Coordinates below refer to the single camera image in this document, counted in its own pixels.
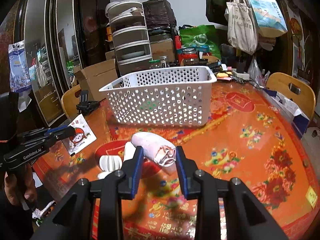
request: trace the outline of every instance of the finger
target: finger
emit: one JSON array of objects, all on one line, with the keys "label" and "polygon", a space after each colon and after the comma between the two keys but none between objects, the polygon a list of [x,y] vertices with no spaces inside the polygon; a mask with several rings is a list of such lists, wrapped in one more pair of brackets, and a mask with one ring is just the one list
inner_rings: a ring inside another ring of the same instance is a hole
[{"label": "finger", "polygon": [[36,191],[36,186],[35,186],[35,180],[32,179],[31,184],[29,185],[29,187],[27,188],[24,197],[30,201],[33,202],[37,199],[37,191]]},{"label": "finger", "polygon": [[4,192],[7,196],[7,199],[9,200],[9,202],[14,206],[19,205],[19,199],[18,199],[16,192],[15,192],[16,186],[17,186],[16,176],[14,174],[8,175],[7,173],[5,173]]},{"label": "finger", "polygon": [[32,181],[33,181],[33,173],[32,173],[31,166],[28,163],[26,165],[26,174],[24,176],[24,182],[25,182],[25,185],[27,186],[27,188],[30,187],[30,185],[32,185]]}]

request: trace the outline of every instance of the white plastic basket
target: white plastic basket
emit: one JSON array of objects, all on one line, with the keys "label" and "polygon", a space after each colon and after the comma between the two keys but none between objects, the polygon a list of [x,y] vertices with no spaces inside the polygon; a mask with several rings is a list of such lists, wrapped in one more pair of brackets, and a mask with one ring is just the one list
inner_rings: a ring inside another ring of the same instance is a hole
[{"label": "white plastic basket", "polygon": [[203,126],[216,81],[206,66],[171,67],[130,73],[99,91],[119,123]]}]

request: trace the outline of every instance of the round table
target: round table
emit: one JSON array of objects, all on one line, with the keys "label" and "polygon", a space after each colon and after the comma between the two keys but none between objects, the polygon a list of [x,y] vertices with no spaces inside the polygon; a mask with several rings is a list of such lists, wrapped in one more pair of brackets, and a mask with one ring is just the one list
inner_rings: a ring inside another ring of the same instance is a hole
[{"label": "round table", "polygon": [[[124,144],[134,133],[152,130],[181,145],[187,158],[214,177],[239,177],[290,239],[299,239],[319,211],[320,200],[312,208],[306,198],[309,186],[317,195],[320,190],[300,140],[280,109],[270,104],[264,92],[249,84],[214,83],[211,115],[207,124],[197,129],[118,124],[106,101],[85,119],[96,141],[73,157],[58,142],[33,165],[57,201],[79,178],[97,179],[101,172],[95,156],[98,148],[105,154],[122,157]],[[223,201],[220,205],[221,239],[225,239]],[[192,238],[196,209],[197,201],[187,201],[181,194],[177,173],[169,176],[146,162],[135,199],[122,200],[125,238]]]}]

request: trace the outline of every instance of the bottle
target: bottle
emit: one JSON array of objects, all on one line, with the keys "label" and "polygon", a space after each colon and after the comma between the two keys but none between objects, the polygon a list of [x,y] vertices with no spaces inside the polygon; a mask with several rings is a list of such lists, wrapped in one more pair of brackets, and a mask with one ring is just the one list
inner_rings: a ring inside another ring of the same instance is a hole
[{"label": "bottle", "polygon": [[165,67],[169,67],[169,60],[168,60],[168,56],[160,56],[160,62],[163,68]]},{"label": "bottle", "polygon": [[160,62],[159,59],[150,60],[149,63],[150,63],[150,68],[149,69],[162,68],[161,62]]}]

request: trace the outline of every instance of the power strip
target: power strip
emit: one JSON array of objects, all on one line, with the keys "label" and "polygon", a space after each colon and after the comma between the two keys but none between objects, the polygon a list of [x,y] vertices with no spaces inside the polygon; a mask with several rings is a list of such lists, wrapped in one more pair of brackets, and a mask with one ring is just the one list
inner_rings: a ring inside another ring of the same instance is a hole
[{"label": "power strip", "polygon": [[237,69],[236,68],[233,68],[232,69],[232,74],[238,78],[242,78],[244,80],[250,80],[250,75],[247,73],[247,72],[244,72],[244,73],[238,73],[236,71]]}]

